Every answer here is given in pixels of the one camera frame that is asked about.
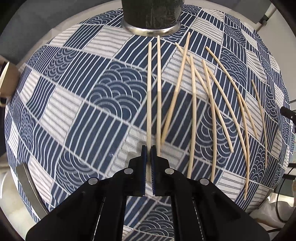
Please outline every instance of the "blue square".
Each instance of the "blue square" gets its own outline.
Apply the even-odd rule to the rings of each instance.
[[[42,46],[26,63],[28,66],[34,68],[37,72],[43,73],[45,67],[48,66],[50,61],[59,50],[59,47]]]
[[[243,87],[247,85],[247,66],[234,53],[226,48],[222,48],[220,62],[226,68],[235,82],[239,82]]]
[[[147,214],[148,210],[157,201],[148,197],[128,197],[126,201],[126,213],[124,225],[134,228],[136,224]]]
[[[115,56],[116,59],[125,63],[138,66],[147,70],[148,65],[148,43],[152,42],[152,71],[157,74],[157,39],[134,35],[121,48]],[[161,66],[165,66],[172,51],[176,48],[175,44],[160,39]]]
[[[221,45],[193,29],[189,29],[189,32],[191,32],[191,37],[189,40],[188,50],[199,56],[202,56],[204,59],[216,65],[217,64],[216,60],[214,60],[214,58],[205,49],[205,47],[206,46],[209,47],[209,49],[216,56],[219,56]],[[186,34],[184,34],[183,39],[180,42],[180,46],[184,48],[185,43],[186,43]]]
[[[59,78],[58,84],[74,94],[86,98],[109,62],[110,59],[79,52]]]
[[[53,81],[58,81],[77,53],[78,51],[76,50],[60,48],[48,63],[43,75],[51,78]]]
[[[61,151],[62,146],[59,145],[42,126],[37,124],[33,133],[32,154],[52,178],[54,178],[55,165],[60,157]]]
[[[88,100],[133,123],[147,94],[147,72],[113,61],[101,74]]]
[[[53,83],[43,77],[39,78],[33,94],[27,102],[28,109],[36,117],[36,119],[39,120],[43,115],[54,89],[55,85]]]
[[[83,49],[103,28],[103,25],[81,25],[63,46]]]
[[[105,173],[127,128],[127,124],[109,111],[84,104],[69,131],[65,146],[89,166]]]
[[[116,23],[118,18],[121,18],[123,16],[123,10],[122,9],[115,9],[105,12],[104,14],[99,14],[96,16],[93,16],[87,20],[82,21],[81,23],[86,24],[97,24],[97,25],[111,25]]]
[[[67,150],[63,150],[58,160],[55,181],[69,193],[73,193],[91,177],[102,179],[84,161],[78,159]]]

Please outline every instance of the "metal ring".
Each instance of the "metal ring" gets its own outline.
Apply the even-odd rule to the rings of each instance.
[[[92,177],[92,178],[89,179],[89,184],[90,185],[95,185],[95,184],[97,184],[97,182],[98,182],[98,179],[96,179],[95,177]]]
[[[141,35],[141,36],[146,36],[146,37],[157,37],[158,35],[159,36],[166,36],[166,35],[174,34],[175,32],[177,32],[180,29],[181,23],[177,22],[176,25],[169,27],[169,28],[145,29],[145,28],[138,28],[138,27],[132,26],[132,25],[128,24],[124,20],[124,18],[122,18],[121,26],[135,35]]]
[[[210,183],[209,180],[206,178],[200,179],[200,184],[202,184],[202,185],[208,185],[209,183]]]
[[[133,173],[133,169],[131,169],[131,168],[124,169],[124,173],[125,174],[132,174]]]
[[[165,173],[166,174],[173,174],[174,173],[174,170],[171,169],[171,168],[167,168],[167,169],[165,169]]]

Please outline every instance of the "striped pattern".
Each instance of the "striped pattern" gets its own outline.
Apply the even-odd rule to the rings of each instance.
[[[11,123],[10,135],[8,138],[8,145],[10,146],[15,158],[17,158],[17,149],[19,145],[19,134],[14,122]]]
[[[131,37],[132,34],[122,28],[104,26],[83,50],[106,58],[113,58]]]
[[[214,40],[216,43],[222,43],[222,31],[205,19],[197,17],[191,28]]]
[[[80,27],[80,24],[76,24],[71,28],[66,29],[62,33],[55,36],[51,41],[50,44],[54,46],[63,46],[64,43],[69,39],[69,37]]]
[[[247,66],[259,77],[259,79],[266,83],[266,75],[261,66],[261,63],[257,57],[257,55],[249,50],[246,50],[247,53]]]
[[[245,179],[239,176],[233,175],[232,173],[223,172],[217,187],[225,193],[232,201],[235,201],[238,194],[244,187]]]
[[[279,69],[279,65],[276,62],[276,60],[274,59],[274,57],[270,54],[269,55],[269,60],[270,60],[270,66],[277,72],[280,73],[280,69]]]
[[[247,39],[247,41],[256,49],[258,50],[258,44],[255,39],[253,39],[249,34],[242,30],[242,34]]]
[[[30,156],[28,168],[41,198],[44,201],[50,203],[52,198],[50,190],[54,180],[48,175],[48,173],[33,156]]]
[[[40,74],[36,71],[32,70],[27,77],[27,80],[24,84],[24,87],[22,88],[22,91],[20,92],[20,98],[24,103],[27,103],[28,100],[32,97],[33,91],[37,85],[37,82],[40,78]]]
[[[274,85],[275,101],[281,108],[284,105],[284,94],[277,85]]]
[[[48,101],[40,124],[61,145],[64,144],[81,103],[82,99],[61,87],[56,87]]]
[[[253,210],[258,209],[261,203],[270,194],[270,192],[271,192],[271,189],[259,185],[257,191],[255,192],[254,197],[252,198],[251,202],[249,203],[246,209],[246,212],[250,213]]]

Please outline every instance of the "white striped square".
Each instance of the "white striped square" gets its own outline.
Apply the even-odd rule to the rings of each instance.
[[[244,188],[245,179],[224,171],[216,186],[232,201],[235,201],[240,191]]]
[[[248,42],[256,49],[258,50],[258,44],[255,39],[253,39],[250,35],[248,35],[245,31],[242,30],[242,34],[244,37],[248,40]]]
[[[282,137],[281,137],[281,133],[278,130],[276,133],[276,137],[274,138],[274,142],[272,144],[272,148],[271,148],[271,154],[278,159],[280,152],[281,152],[281,147],[282,147]]]
[[[207,12],[214,16],[215,18],[219,19],[221,22],[224,22],[224,13],[214,9],[202,9],[204,12]]]
[[[257,55],[249,50],[246,50],[246,54],[247,66],[258,76],[262,82],[266,83],[267,78]]]
[[[248,109],[249,109],[249,111],[251,113],[251,116],[252,116],[252,119],[253,119],[253,122],[254,122],[254,125],[255,125],[255,128],[256,128],[257,135],[260,138],[261,135],[263,134],[263,132],[262,132],[263,124],[262,124],[262,118],[261,118],[261,113],[260,113],[260,109],[259,109],[257,99],[255,99],[253,96],[251,96],[249,94],[249,92],[247,92],[245,102],[246,102],[246,104],[248,106]],[[250,122],[250,119],[249,119],[249,116],[248,116],[246,110],[244,110],[244,115],[246,117],[248,133],[250,135],[252,135],[256,139],[253,127],[251,125],[251,122]]]
[[[68,90],[57,86],[50,97],[40,124],[61,145],[74,123],[76,113],[80,108],[82,99]]]
[[[276,84],[274,84],[274,93],[275,93],[275,101],[277,105],[281,108],[284,105],[284,93]]]
[[[17,127],[13,121],[11,122],[10,134],[9,134],[9,138],[8,138],[8,145],[9,145],[10,149],[12,150],[12,153],[14,154],[15,158],[17,159],[19,135],[18,135]]]
[[[20,98],[24,103],[27,103],[28,100],[32,97],[33,91],[37,85],[37,82],[40,78],[41,74],[32,70],[28,75],[28,78],[20,92]]]
[[[113,58],[133,35],[123,28],[104,26],[84,48],[84,52]]]
[[[223,32],[209,21],[197,17],[191,28],[214,40],[216,43],[222,44]]]
[[[194,65],[197,69],[197,71],[200,73],[201,77],[203,78],[204,82],[205,80],[205,74],[202,66],[202,59],[200,56],[191,53],[188,51],[188,56],[192,54],[193,60],[194,60]],[[176,85],[177,84],[177,79],[180,71],[180,66],[182,62],[183,56],[181,55],[180,51],[178,49],[175,50],[172,58],[166,63],[166,66],[163,67],[163,72],[162,72],[162,79],[166,80],[167,82]],[[207,62],[207,66],[212,70],[213,73],[215,73],[216,66],[213,65],[210,62]],[[207,94],[202,87],[200,81],[198,80],[197,77],[195,77],[196,81],[196,94],[198,98],[201,98],[203,100],[207,100]],[[186,92],[192,94],[192,81],[191,81],[191,68],[188,62],[186,61],[185,67],[184,67],[184,72],[182,76],[182,81],[181,81],[181,88],[185,90]]]
[[[250,213],[253,210],[257,209],[261,203],[265,200],[265,198],[270,194],[271,189],[259,185],[251,202],[249,203],[246,212]]]
[[[269,55],[269,59],[270,59],[270,65],[271,67],[278,73],[280,73],[280,69],[279,69],[279,65],[278,63],[276,62],[275,58],[270,54]]]
[[[54,45],[54,46],[63,46],[64,43],[71,37],[71,35],[73,33],[75,33],[75,31],[80,27],[80,24],[76,24],[74,26],[72,26],[69,29],[66,29],[65,31],[63,31],[62,33],[58,34],[57,36],[55,36],[51,42],[50,45]]]
[[[30,156],[28,168],[40,196],[44,201],[50,203],[52,198],[51,188],[54,180],[33,156]]]

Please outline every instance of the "chopstick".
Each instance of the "chopstick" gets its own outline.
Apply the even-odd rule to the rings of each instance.
[[[222,89],[220,83],[219,83],[218,80],[216,79],[216,76],[213,74],[213,72],[212,72],[209,68],[207,68],[207,70],[208,70],[208,72],[209,72],[211,78],[213,79],[213,81],[214,81],[215,84],[217,85],[219,91],[221,92],[221,95],[222,95],[222,97],[223,97],[223,99],[224,99],[224,101],[225,101],[225,103],[226,103],[226,105],[227,105],[227,107],[228,107],[228,109],[229,109],[229,112],[230,112],[230,114],[231,114],[231,116],[232,116],[233,122],[234,122],[234,124],[235,124],[235,126],[236,126],[236,128],[237,128],[237,133],[238,133],[238,135],[239,135],[239,139],[240,139],[240,142],[241,142],[241,144],[242,144],[242,149],[243,149],[243,152],[244,152],[244,157],[245,157],[245,159],[246,159],[246,161],[247,161],[247,151],[246,151],[246,146],[245,146],[245,144],[244,144],[244,138],[242,137],[242,132],[241,132],[241,130],[240,130],[240,125],[239,125],[239,123],[237,122],[237,118],[236,118],[236,116],[235,116],[235,114],[234,114],[234,112],[233,112],[233,109],[232,109],[232,107],[231,107],[231,104],[229,103],[229,100],[228,100],[226,94],[224,93],[224,90]]]
[[[191,131],[191,145],[190,156],[188,163],[187,178],[191,178],[193,168],[193,157],[195,150],[195,137],[196,137],[196,87],[195,87],[195,72],[194,61],[192,55],[190,55],[190,67],[191,67],[191,81],[192,81],[192,131]]]
[[[232,79],[232,77],[230,76],[230,74],[228,73],[228,71],[225,69],[225,67],[223,66],[223,64],[220,62],[220,60],[216,57],[216,55],[206,46],[205,49],[211,54],[211,56],[217,61],[217,63],[220,65],[221,69],[224,71],[224,73],[226,74],[226,76],[229,78],[230,82],[232,83],[233,87],[235,88],[237,94],[238,94],[238,97],[241,98],[241,101],[246,109],[246,112],[248,114],[248,117],[249,117],[249,120],[251,122],[251,125],[252,125],[252,128],[253,128],[253,131],[254,131],[254,135],[256,137],[257,140],[259,140],[259,137],[257,135],[257,131],[256,131],[256,127],[255,127],[255,124],[253,122],[253,118],[251,116],[251,113],[248,109],[248,106],[244,100],[244,98],[242,97],[242,94],[240,93],[237,85],[235,84],[234,80]]]
[[[148,73],[147,73],[147,154],[148,160],[150,160],[150,150],[151,150],[151,58],[152,58],[152,43],[148,43]],[[147,168],[146,180],[151,182],[151,168]]]
[[[161,147],[161,52],[160,37],[157,36],[157,120],[156,120],[156,152],[160,156]]]
[[[250,145],[249,145],[249,133],[248,133],[248,126],[246,122],[246,117],[244,115],[244,107],[242,105],[242,100],[240,97],[238,97],[239,101],[239,107],[242,111],[242,120],[244,123],[244,132],[246,135],[246,150],[247,150],[247,158],[246,158],[246,166],[247,166],[247,174],[246,174],[246,186],[244,189],[244,200],[247,199],[247,194],[248,194],[248,187],[249,187],[249,176],[250,176]]]
[[[177,43],[175,43],[175,44],[176,44],[177,48],[179,49],[179,51],[181,52],[181,54],[184,54],[184,51],[183,51],[183,49],[180,47],[180,45],[177,44]],[[190,64],[190,59],[189,59],[188,56],[186,56],[186,60],[187,60],[187,62]],[[199,74],[199,72],[198,72],[198,70],[196,69],[195,66],[194,66],[194,72],[195,72],[195,74],[196,74],[198,80],[200,81],[202,87],[204,88],[205,92],[207,93],[207,95],[209,95],[209,90],[208,90],[208,88],[207,88],[205,82],[203,81],[202,77],[200,76],[200,74]],[[228,129],[227,129],[226,125],[225,125],[224,119],[223,119],[223,117],[222,117],[222,115],[221,115],[221,112],[220,112],[220,110],[219,110],[219,108],[218,108],[216,102],[214,102],[214,105],[215,105],[215,110],[216,110],[217,116],[218,116],[218,118],[219,118],[219,120],[220,120],[220,122],[221,122],[221,125],[222,125],[222,128],[223,128],[223,131],[224,131],[224,133],[225,133],[225,136],[226,136],[226,139],[227,139],[227,142],[228,142],[228,145],[229,145],[229,149],[230,149],[231,153],[233,153],[234,150],[233,150],[233,146],[232,146],[232,143],[231,143],[231,140],[230,140],[230,136],[229,136],[229,133],[228,133]]]
[[[176,87],[175,87],[175,90],[174,90],[172,102],[171,102],[170,108],[168,110],[168,115],[167,115],[167,118],[166,118],[166,121],[165,121],[165,126],[163,128],[163,133],[162,133],[162,136],[161,136],[161,144],[163,144],[165,142],[165,139],[167,137],[168,129],[170,127],[170,122],[172,120],[172,115],[173,115],[174,108],[175,108],[175,105],[176,105],[176,102],[177,102],[177,97],[178,97],[178,94],[179,94],[179,91],[180,91],[180,85],[181,85],[184,66],[185,66],[185,62],[186,62],[189,39],[190,39],[190,32],[188,32],[188,35],[187,35],[185,48],[184,48],[184,53],[183,53],[183,58],[182,58],[182,63],[181,63],[181,68],[180,68],[179,76],[178,76],[178,79],[177,79],[177,84],[176,84]]]
[[[262,119],[263,132],[264,132],[264,146],[265,146],[265,168],[267,168],[267,135],[266,135],[266,125],[265,125],[265,120],[264,120],[264,112],[263,112],[263,108],[262,108],[262,105],[261,105],[261,101],[260,101],[260,98],[259,98],[259,94],[257,92],[257,88],[255,86],[255,83],[254,83],[253,80],[251,80],[251,82],[252,82],[252,85],[253,85],[253,88],[254,88],[254,91],[255,91],[255,95],[256,95],[256,98],[257,98],[257,102],[258,102],[259,109],[260,109],[260,114],[261,114],[261,119]]]
[[[207,87],[209,91],[209,98],[211,103],[211,111],[212,111],[212,123],[213,123],[213,162],[212,162],[212,173],[211,173],[211,182],[214,182],[215,179],[215,171],[216,171],[216,161],[217,161],[217,125],[216,125],[216,113],[214,107],[214,97],[212,93],[212,86],[210,82],[210,77],[208,73],[208,68],[205,63],[205,60],[202,60],[202,66],[205,71],[205,78],[207,81]]]

